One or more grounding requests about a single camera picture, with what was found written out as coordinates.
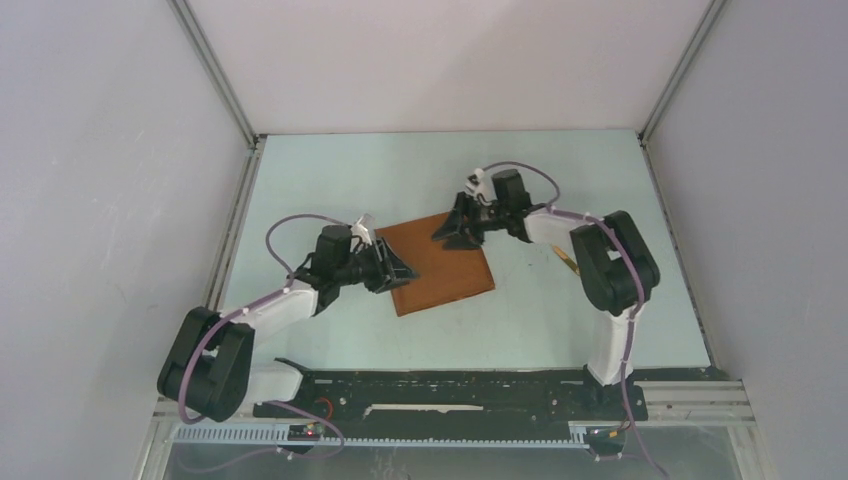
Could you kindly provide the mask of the orange cloth napkin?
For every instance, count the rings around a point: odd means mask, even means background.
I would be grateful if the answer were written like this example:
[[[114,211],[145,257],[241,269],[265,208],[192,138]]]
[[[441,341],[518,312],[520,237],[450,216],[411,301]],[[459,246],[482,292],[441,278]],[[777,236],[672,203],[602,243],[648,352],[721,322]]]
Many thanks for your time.
[[[411,220],[377,230],[418,278],[391,291],[399,317],[460,301],[495,289],[489,264],[481,250],[446,250],[432,234],[447,213]]]

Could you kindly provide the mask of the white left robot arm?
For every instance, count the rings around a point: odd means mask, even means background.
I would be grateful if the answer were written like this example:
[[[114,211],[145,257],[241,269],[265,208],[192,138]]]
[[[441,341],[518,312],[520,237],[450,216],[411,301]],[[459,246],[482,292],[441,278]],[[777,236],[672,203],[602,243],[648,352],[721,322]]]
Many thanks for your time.
[[[186,424],[223,422],[264,394],[292,416],[316,403],[315,388],[286,381],[290,367],[257,367],[256,347],[286,327],[311,319],[338,299],[342,288],[362,285],[380,294],[418,278],[383,237],[356,225],[324,227],[312,252],[288,270],[284,285],[227,314],[204,306],[184,317],[157,378],[158,393],[178,405]]]

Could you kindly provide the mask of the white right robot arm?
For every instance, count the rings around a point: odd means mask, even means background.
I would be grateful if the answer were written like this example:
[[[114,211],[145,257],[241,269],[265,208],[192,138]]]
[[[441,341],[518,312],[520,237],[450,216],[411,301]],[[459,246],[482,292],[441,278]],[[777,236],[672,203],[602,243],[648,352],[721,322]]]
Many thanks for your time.
[[[596,217],[562,210],[554,200],[535,203],[523,167],[502,161],[475,169],[431,238],[446,250],[475,250],[486,233],[505,231],[525,243],[571,249],[584,294],[600,313],[586,365],[595,382],[583,388],[581,402],[591,416],[606,418],[622,403],[615,384],[632,373],[636,326],[660,269],[628,212]]]

